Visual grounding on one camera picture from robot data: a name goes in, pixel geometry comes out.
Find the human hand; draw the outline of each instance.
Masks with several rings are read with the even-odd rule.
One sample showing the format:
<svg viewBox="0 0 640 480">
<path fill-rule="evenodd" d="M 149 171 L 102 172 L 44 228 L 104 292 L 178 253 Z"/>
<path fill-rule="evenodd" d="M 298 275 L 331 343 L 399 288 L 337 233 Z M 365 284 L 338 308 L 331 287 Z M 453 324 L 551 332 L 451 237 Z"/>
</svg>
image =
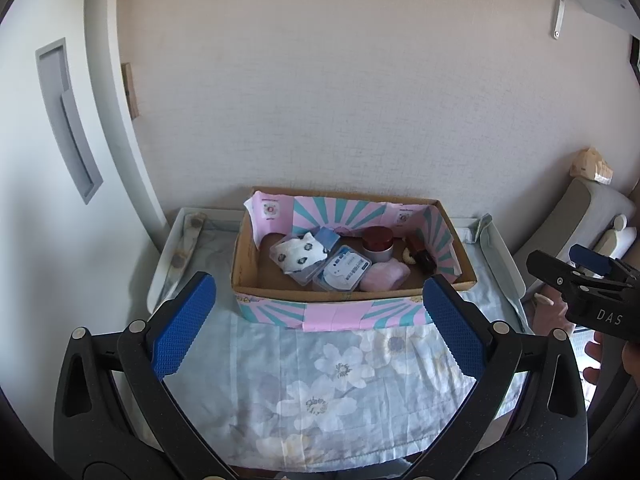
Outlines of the human hand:
<svg viewBox="0 0 640 480">
<path fill-rule="evenodd" d="M 602 362 L 602 334 L 594 332 L 594 341 L 589 341 L 584 346 L 584 353 L 597 362 Z M 640 388 L 640 345 L 638 343 L 630 343 L 627 341 L 622 349 L 622 364 L 626 373 L 631 375 Z M 600 377 L 600 370 L 597 368 L 587 367 L 583 370 L 582 376 L 584 380 L 591 384 L 596 384 Z"/>
</svg>

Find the textured blue pad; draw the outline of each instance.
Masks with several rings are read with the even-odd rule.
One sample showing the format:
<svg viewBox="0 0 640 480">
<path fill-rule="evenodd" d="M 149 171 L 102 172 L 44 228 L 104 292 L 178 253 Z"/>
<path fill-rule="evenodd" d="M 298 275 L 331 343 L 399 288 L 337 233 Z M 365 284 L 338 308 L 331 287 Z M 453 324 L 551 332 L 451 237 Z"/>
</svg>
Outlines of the textured blue pad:
<svg viewBox="0 0 640 480">
<path fill-rule="evenodd" d="M 484 345 L 456 305 L 432 278 L 424 282 L 422 304 L 433 319 L 462 373 L 479 379 L 486 367 Z"/>
<path fill-rule="evenodd" d="M 215 302 L 216 282 L 207 274 L 154 341 L 151 366 L 159 380 L 178 371 Z"/>
<path fill-rule="evenodd" d="M 611 272 L 611 264 L 606 256 L 581 245 L 575 244 L 569 249 L 569 258 L 574 264 L 583 266 L 601 276 Z"/>
</svg>

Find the silver screw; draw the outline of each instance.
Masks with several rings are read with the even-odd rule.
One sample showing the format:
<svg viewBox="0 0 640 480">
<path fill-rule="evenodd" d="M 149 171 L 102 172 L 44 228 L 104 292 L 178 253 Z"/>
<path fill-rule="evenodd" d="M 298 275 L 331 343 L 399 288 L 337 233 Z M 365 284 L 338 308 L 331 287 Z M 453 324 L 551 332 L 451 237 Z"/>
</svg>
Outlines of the silver screw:
<svg viewBox="0 0 640 480">
<path fill-rule="evenodd" d="M 146 323 L 141 319 L 132 321 L 129 325 L 129 331 L 133 333 L 142 332 L 145 329 Z"/>
<path fill-rule="evenodd" d="M 71 337 L 73 339 L 82 339 L 84 337 L 84 334 L 86 334 L 86 330 L 83 326 L 79 326 L 71 333 Z"/>
<path fill-rule="evenodd" d="M 508 334 L 509 333 L 509 325 L 507 325 L 505 322 L 503 321 L 496 321 L 494 323 L 494 330 L 498 333 L 498 334 Z"/>
<path fill-rule="evenodd" d="M 558 339 L 558 341 L 564 341 L 566 339 L 566 332 L 559 328 L 554 330 L 554 337 Z"/>
</svg>

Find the flower center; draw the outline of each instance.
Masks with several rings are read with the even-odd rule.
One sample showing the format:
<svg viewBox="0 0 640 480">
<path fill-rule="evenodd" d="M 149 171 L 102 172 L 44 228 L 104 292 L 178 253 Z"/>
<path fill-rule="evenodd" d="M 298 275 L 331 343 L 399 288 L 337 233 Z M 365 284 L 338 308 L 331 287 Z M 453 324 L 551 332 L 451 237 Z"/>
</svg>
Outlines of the flower center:
<svg viewBox="0 0 640 480">
<path fill-rule="evenodd" d="M 349 375 L 349 372 L 351 372 L 351 368 L 349 368 L 349 365 L 338 363 L 335 365 L 335 372 L 338 374 L 338 377 L 346 377 Z"/>
<path fill-rule="evenodd" d="M 315 397 L 311 397 L 305 404 L 306 410 L 311 413 L 311 415 L 321 415 L 328 407 L 326 400 L 316 399 Z"/>
<path fill-rule="evenodd" d="M 404 339 L 401 337 L 390 337 L 389 341 L 386 343 L 386 347 L 393 354 L 399 354 L 404 351 Z"/>
</svg>

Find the dark red lid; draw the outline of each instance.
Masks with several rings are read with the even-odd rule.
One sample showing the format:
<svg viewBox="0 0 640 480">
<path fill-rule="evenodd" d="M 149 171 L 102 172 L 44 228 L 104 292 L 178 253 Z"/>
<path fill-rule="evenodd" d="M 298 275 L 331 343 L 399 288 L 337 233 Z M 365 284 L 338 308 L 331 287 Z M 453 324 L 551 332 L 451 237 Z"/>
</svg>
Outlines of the dark red lid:
<svg viewBox="0 0 640 480">
<path fill-rule="evenodd" d="M 388 227 L 367 227 L 362 232 L 362 246 L 367 251 L 386 251 L 394 244 L 394 232 Z"/>
</svg>

